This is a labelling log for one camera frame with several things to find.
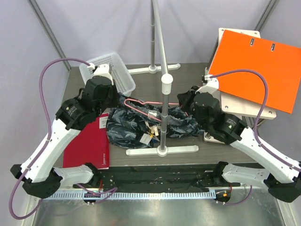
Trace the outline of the pink wire hanger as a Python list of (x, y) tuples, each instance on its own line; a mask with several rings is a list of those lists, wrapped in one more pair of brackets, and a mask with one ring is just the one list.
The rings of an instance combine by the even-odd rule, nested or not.
[[(125, 98), (125, 100), (123, 101), (123, 104), (124, 104), (125, 106), (129, 107), (130, 109), (132, 109), (132, 110), (134, 110), (134, 111), (136, 111), (136, 112), (138, 112), (138, 113), (140, 113), (140, 114), (143, 114), (143, 115), (145, 115), (145, 116), (148, 116), (149, 118), (152, 118), (152, 119), (154, 119), (154, 120), (156, 120), (156, 121), (162, 122), (162, 120), (159, 120), (158, 118), (156, 118), (156, 117), (154, 117), (154, 116), (150, 116), (150, 115), (144, 113), (143, 111), (140, 111), (139, 109), (137, 109), (137, 108), (131, 106), (130, 104), (127, 103), (128, 101), (130, 101), (130, 102), (137, 102), (137, 103), (140, 104), (140, 105), (161, 105), (161, 106), (163, 106), (163, 102), (155, 102), (155, 101), (146, 101), (146, 102), (144, 102), (144, 101), (141, 101), (141, 100), (138, 100), (138, 99), (134, 99), (134, 98)], [(168, 104), (167, 104), (167, 108), (168, 108), (168, 106), (170, 106), (170, 105), (180, 106), (179, 103), (168, 103)], [(166, 113), (166, 115), (161, 116), (161, 118), (162, 118), (162, 119), (163, 119), (163, 118), (167, 118), (167, 116), (168, 116), (168, 112)]]

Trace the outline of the dark shark-print shorts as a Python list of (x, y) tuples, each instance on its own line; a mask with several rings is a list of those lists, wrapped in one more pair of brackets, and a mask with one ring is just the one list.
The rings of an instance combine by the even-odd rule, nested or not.
[[(107, 136), (112, 145), (126, 149), (153, 148), (160, 141), (161, 122), (140, 114), (123, 104), (124, 95), (120, 98), (121, 106), (110, 110), (106, 123)], [(161, 120), (160, 105), (140, 105), (137, 102), (127, 102), (131, 106)], [(140, 143), (143, 134), (153, 135), (148, 145)], [(167, 138), (198, 137), (204, 130), (197, 121), (189, 115), (185, 116), (179, 106), (168, 108)]]

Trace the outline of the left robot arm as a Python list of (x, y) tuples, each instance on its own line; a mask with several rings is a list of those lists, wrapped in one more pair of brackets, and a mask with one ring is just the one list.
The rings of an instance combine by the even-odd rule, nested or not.
[(86, 82), (79, 94), (64, 101), (55, 114), (51, 133), (23, 164), (14, 164), (10, 171), (23, 182), (29, 195), (46, 199), (62, 186), (86, 184), (99, 185), (100, 172), (92, 163), (78, 167), (55, 168), (54, 163), (67, 145), (107, 108), (117, 107), (119, 93), (114, 79), (109, 76), (94, 76)]

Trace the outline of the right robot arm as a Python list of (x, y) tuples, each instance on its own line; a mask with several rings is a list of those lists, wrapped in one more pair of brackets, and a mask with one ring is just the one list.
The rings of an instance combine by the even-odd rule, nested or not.
[(178, 94), (180, 108), (191, 115), (214, 139), (247, 154), (262, 168), (240, 167), (219, 162), (212, 174), (218, 186), (240, 183), (265, 189), (273, 197), (291, 203), (301, 194), (301, 163), (265, 142), (235, 115), (224, 113), (212, 94), (193, 86)]

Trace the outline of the white perforated plastic basket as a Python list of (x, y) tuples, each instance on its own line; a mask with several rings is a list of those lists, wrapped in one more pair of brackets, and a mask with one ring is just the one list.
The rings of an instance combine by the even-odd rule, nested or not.
[[(117, 53), (110, 53), (96, 58), (90, 59), (88, 63), (93, 63), (95, 66), (101, 64), (109, 64), (111, 66), (111, 75), (116, 85), (117, 91), (129, 97), (136, 85), (124, 62)], [(86, 83), (89, 79), (93, 78), (92, 70), (87, 68), (86, 64), (80, 64), (79, 70), (83, 81)]]

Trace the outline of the grey clothes rack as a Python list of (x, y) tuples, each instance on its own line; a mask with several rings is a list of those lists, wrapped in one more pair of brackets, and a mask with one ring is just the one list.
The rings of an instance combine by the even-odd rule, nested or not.
[[(160, 54), (160, 67), (155, 66), (155, 43), (158, 44)], [(156, 0), (151, 1), (151, 61), (150, 66), (147, 69), (149, 73), (156, 73), (161, 71), (161, 93), (162, 93), (162, 119), (161, 119), (161, 132), (160, 132), (160, 144), (156, 148), (143, 148), (143, 149), (127, 149), (126, 155), (128, 156), (142, 156), (142, 155), (158, 155), (165, 157), (168, 154), (174, 153), (194, 153), (199, 150), (197, 145), (190, 146), (174, 146), (167, 147), (166, 145), (166, 133), (167, 133), (167, 116), (169, 107), (169, 97), (172, 89), (173, 77), (169, 73), (169, 70), (177, 70), (181, 67), (180, 64), (168, 65), (166, 60), (166, 53), (164, 47), (163, 33), (160, 22), (160, 13), (158, 8), (158, 2)]]

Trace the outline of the white paper price tag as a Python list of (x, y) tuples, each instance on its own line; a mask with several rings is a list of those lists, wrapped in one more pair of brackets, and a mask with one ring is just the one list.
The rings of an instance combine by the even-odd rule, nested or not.
[(140, 138), (140, 143), (148, 145), (150, 143), (150, 141), (152, 140), (153, 135), (149, 135), (149, 134), (143, 134), (142, 137)]

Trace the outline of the red notebook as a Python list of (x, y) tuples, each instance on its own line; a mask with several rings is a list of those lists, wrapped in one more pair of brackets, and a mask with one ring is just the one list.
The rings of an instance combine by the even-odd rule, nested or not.
[(67, 145), (63, 153), (63, 168), (85, 163), (91, 163), (98, 169), (109, 168), (110, 143), (106, 130), (108, 116), (108, 113), (103, 113)]

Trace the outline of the white wooden shelf stand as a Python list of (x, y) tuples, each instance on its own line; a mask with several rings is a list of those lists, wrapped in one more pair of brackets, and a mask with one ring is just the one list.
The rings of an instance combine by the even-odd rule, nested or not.
[[(205, 68), (205, 75), (209, 74), (209, 69), (211, 68), (211, 64), (215, 57), (215, 53), (217, 51), (217, 48), (220, 44), (220, 41), (222, 39), (222, 36), (223, 36), (223, 33), (225, 30), (253, 36), (256, 38), (261, 38), (259, 31), (241, 30), (241, 29), (232, 29), (232, 28), (219, 28), (218, 29), (218, 38), (217, 38), (217, 42), (215, 45), (215, 49), (214, 49), (212, 57), (209, 61), (209, 65)], [(261, 107), (261, 105), (258, 103), (254, 103), (254, 102), (236, 97), (231, 94), (223, 93), (221, 91), (214, 92), (213, 97), (217, 98), (220, 101), (221, 109), (224, 112), (233, 114), (233, 115), (239, 117), (240, 119), (243, 119), (243, 116), (250, 117), (250, 118), (256, 118), (258, 111)], [(263, 123), (265, 119), (272, 120), (272, 119), (276, 118), (276, 116), (277, 116), (277, 114), (276, 114), (275, 110), (273, 110), (272, 108), (269, 108), (269, 107), (265, 107), (262, 112), (262, 115), (260, 117), (260, 122), (258, 124), (261, 125), (261, 123)], [(204, 134), (204, 141), (220, 143), (220, 144), (222, 143), (222, 142), (214, 139), (208, 133)]]

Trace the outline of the orange binder folder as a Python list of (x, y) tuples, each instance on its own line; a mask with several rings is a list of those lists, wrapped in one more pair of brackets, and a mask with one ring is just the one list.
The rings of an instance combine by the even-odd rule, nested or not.
[[(301, 79), (301, 49), (279, 42), (226, 30), (215, 53), (209, 74), (249, 69), (268, 84), (266, 106), (292, 113)], [(264, 85), (251, 73), (218, 78), (219, 91), (261, 104)]]

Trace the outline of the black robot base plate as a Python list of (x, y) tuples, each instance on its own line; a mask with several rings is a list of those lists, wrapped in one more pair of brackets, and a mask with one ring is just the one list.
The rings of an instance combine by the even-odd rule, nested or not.
[(119, 193), (193, 193), (210, 187), (240, 186), (214, 176), (214, 164), (123, 166), (100, 169), (85, 188), (117, 188)]

